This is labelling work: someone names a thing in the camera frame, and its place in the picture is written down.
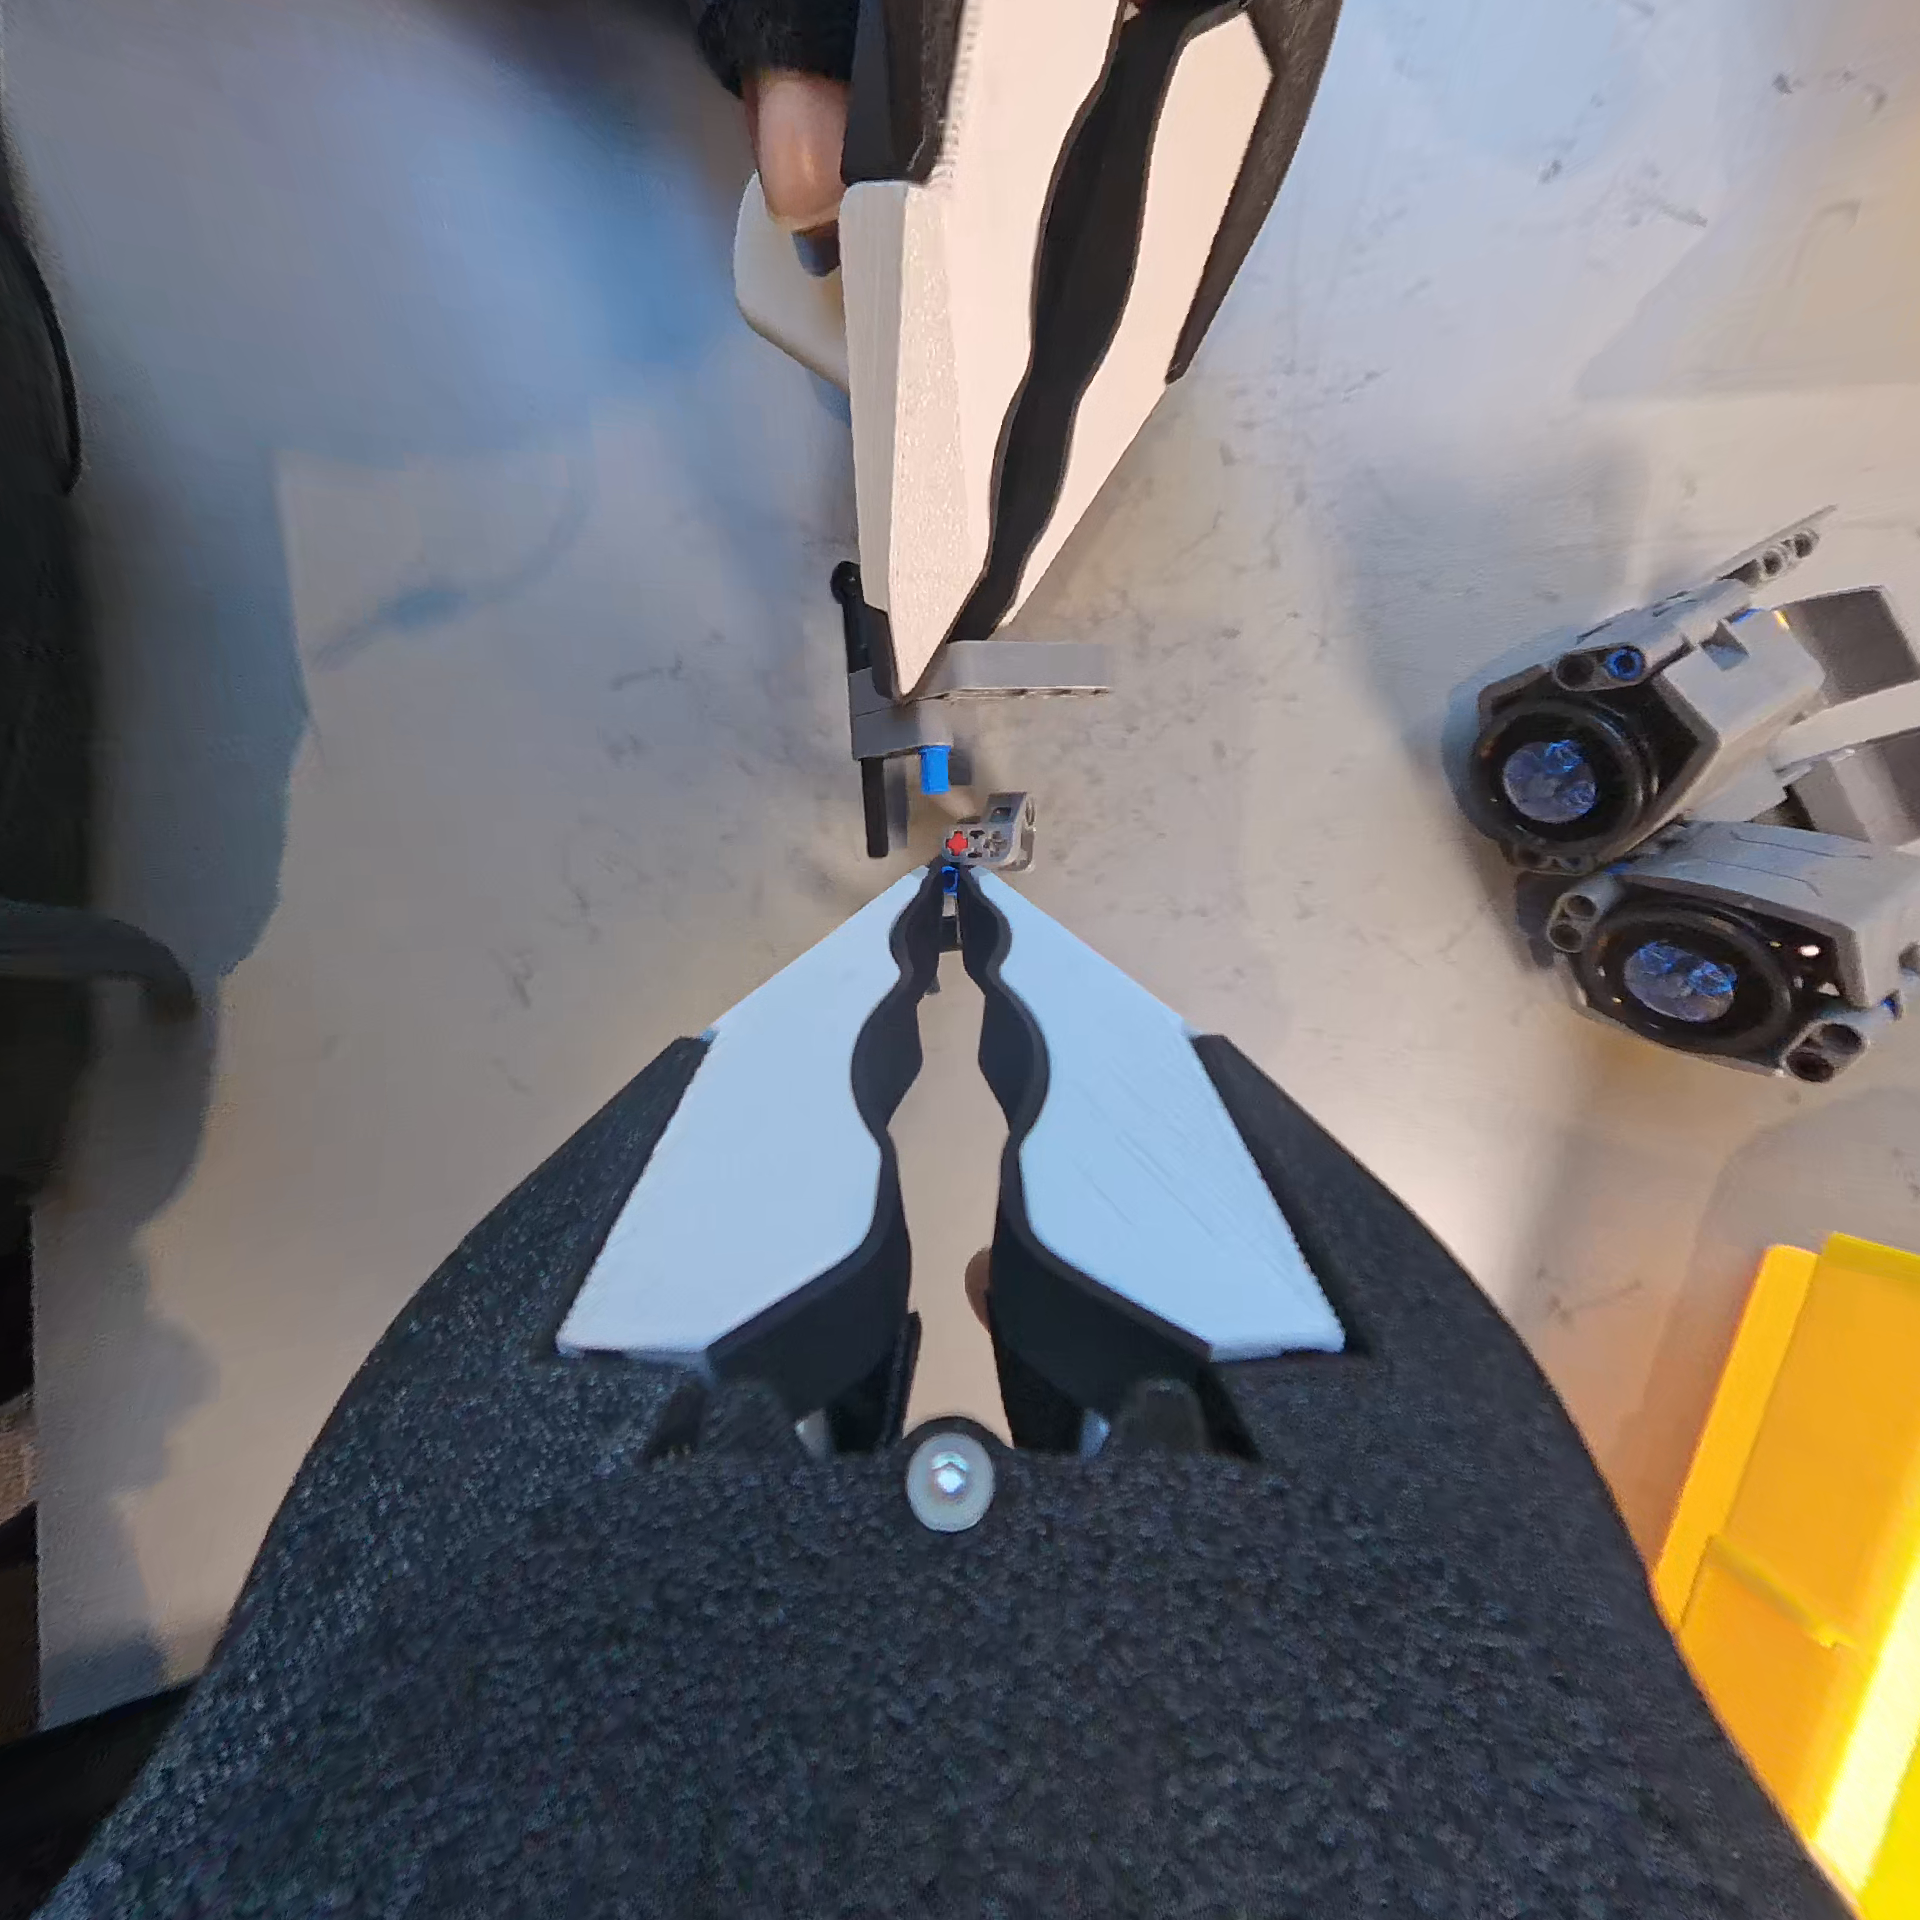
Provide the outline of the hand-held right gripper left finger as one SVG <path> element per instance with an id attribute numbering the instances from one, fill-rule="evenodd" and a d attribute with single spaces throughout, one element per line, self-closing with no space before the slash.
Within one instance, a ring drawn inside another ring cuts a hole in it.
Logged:
<path id="1" fill-rule="evenodd" d="M 898 1440 L 922 1323 L 891 1120 L 937 974 L 939 874 L 916 870 L 714 1023 L 561 1355 L 765 1385 L 834 1452 Z"/>

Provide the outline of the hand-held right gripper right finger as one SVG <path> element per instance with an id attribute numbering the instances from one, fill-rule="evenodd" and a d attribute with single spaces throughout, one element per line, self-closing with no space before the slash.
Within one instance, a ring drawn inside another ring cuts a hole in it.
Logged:
<path id="1" fill-rule="evenodd" d="M 978 1067 L 1005 1120 L 987 1319 L 1016 1444 L 1092 1452 L 1174 1384 L 1248 1452 L 1222 1372 L 1341 1355 L 1347 1330 L 1201 1035 L 987 872 L 956 881 Z"/>

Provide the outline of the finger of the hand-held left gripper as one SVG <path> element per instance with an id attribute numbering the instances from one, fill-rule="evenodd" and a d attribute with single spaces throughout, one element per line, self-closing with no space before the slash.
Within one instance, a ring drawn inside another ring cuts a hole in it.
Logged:
<path id="1" fill-rule="evenodd" d="M 862 591 L 891 694 L 918 691 L 980 583 L 1002 425 L 1026 368 L 1042 204 L 1117 31 L 1117 4 L 961 4 L 931 178 L 852 184 L 841 280 Z"/>
<path id="2" fill-rule="evenodd" d="M 982 636 L 1020 611 L 1174 378 L 1270 90 L 1248 4 L 1148 4 L 1114 33 L 1042 204 L 1030 345 L 993 473 Z"/>

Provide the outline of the grey brick beam piece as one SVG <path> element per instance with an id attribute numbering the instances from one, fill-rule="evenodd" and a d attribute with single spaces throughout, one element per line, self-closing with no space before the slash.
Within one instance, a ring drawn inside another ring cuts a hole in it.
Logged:
<path id="1" fill-rule="evenodd" d="M 1114 686 L 1108 655 L 1092 640 L 952 640 L 914 694 L 891 694 L 885 612 L 869 603 L 860 567 L 829 577 L 844 626 L 851 755 L 860 784 L 867 857 L 885 859 L 907 830 L 912 796 L 941 800 L 978 791 L 978 719 L 987 708 L 1090 699 Z"/>

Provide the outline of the black brick assembly coloured pins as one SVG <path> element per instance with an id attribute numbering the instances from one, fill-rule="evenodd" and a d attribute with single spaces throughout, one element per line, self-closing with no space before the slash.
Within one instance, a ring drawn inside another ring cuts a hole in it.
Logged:
<path id="1" fill-rule="evenodd" d="M 987 879 L 1012 881 L 1026 874 L 1035 847 L 1035 796 L 1024 788 L 993 794 L 977 815 L 947 826 L 929 865 L 929 899 L 939 913 L 956 914 L 957 904 L 978 897 Z"/>

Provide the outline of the grey desk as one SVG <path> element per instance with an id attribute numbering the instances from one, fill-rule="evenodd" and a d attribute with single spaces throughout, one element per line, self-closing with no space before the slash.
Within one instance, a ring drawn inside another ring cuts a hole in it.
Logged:
<path id="1" fill-rule="evenodd" d="M 731 295 L 682 4 L 10 4 L 86 407 L 110 991 L 38 1209 L 38 1700 L 193 1673 L 396 1311 L 869 902 L 837 399 Z M 1348 4 L 1189 376 L 971 711 L 1026 888 L 1488 1287 L 1657 1553 L 1773 1241 L 1915 1247 L 1835 1089 L 1573 1014 L 1443 779 L 1468 679 L 1833 505 L 1915 620 L 1915 4 Z"/>

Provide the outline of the person's left hand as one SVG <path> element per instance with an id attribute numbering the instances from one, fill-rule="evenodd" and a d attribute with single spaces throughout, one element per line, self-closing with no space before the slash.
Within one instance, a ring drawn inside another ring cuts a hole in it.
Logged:
<path id="1" fill-rule="evenodd" d="M 740 92 L 769 217 L 787 233 L 837 224 L 845 194 L 848 82 L 794 68 L 756 68 Z"/>

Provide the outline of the yellow storage bin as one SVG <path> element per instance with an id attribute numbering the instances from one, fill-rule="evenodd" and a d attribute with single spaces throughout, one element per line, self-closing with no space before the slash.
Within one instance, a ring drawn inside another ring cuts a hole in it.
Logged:
<path id="1" fill-rule="evenodd" d="M 1918 1257 L 1761 1262 L 1652 1591 L 1858 1915 L 1918 1915 Z"/>

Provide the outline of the grey twin engine brick model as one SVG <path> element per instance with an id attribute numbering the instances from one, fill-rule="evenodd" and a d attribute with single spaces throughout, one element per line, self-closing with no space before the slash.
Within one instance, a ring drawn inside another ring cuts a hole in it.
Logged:
<path id="1" fill-rule="evenodd" d="M 1472 686 L 1468 824 L 1573 1007 L 1826 1089 L 1918 991 L 1918 666 L 1884 588 L 1786 599 L 1833 507 Z"/>

